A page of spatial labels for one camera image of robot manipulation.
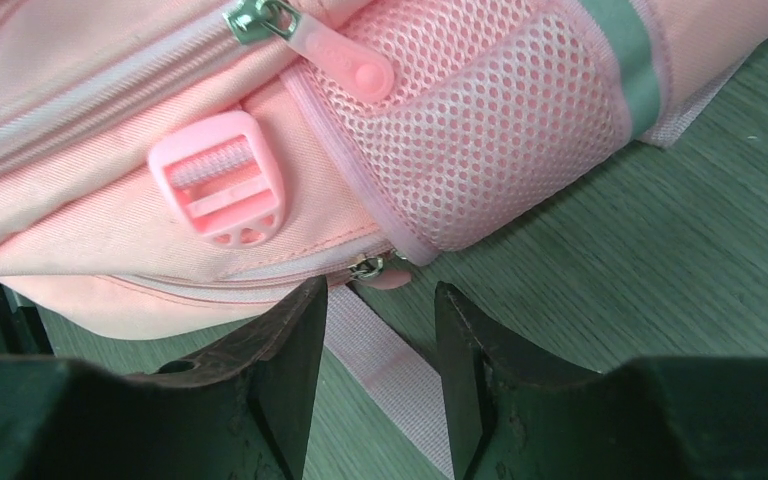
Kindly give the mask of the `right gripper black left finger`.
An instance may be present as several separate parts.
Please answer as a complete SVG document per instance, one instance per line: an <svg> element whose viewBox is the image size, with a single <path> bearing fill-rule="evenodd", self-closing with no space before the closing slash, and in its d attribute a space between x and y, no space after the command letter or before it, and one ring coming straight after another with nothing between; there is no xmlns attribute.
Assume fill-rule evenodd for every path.
<svg viewBox="0 0 768 480"><path fill-rule="evenodd" d="M153 373L56 357L0 288L0 479L299 479L327 283Z"/></svg>

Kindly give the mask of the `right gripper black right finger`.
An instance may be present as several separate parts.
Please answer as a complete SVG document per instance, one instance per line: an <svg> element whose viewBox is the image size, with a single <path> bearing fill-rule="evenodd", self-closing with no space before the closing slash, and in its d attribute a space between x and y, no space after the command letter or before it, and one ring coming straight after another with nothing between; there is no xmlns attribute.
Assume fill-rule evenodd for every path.
<svg viewBox="0 0 768 480"><path fill-rule="evenodd" d="M458 479L768 479L768 358L640 357L598 373L443 282L435 330Z"/></svg>

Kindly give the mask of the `pink student backpack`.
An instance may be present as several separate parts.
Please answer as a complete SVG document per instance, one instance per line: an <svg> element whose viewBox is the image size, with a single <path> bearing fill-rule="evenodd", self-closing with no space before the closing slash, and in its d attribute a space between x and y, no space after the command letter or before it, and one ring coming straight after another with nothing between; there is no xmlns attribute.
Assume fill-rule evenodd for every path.
<svg viewBox="0 0 768 480"><path fill-rule="evenodd" d="M673 144L768 39L768 1L0 1L0 283L100 335L263 315L311 276L326 341L445 474L496 412L349 292Z"/></svg>

